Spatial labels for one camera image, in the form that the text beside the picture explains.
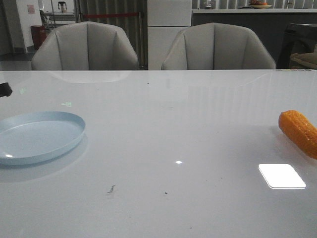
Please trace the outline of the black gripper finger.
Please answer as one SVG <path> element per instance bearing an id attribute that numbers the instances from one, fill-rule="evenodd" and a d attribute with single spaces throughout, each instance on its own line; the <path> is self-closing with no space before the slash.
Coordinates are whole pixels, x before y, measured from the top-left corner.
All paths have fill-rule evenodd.
<path id="1" fill-rule="evenodd" d="M 9 97 L 12 94 L 12 89 L 10 85 L 6 83 L 1 83 L 0 84 L 0 97 Z"/>

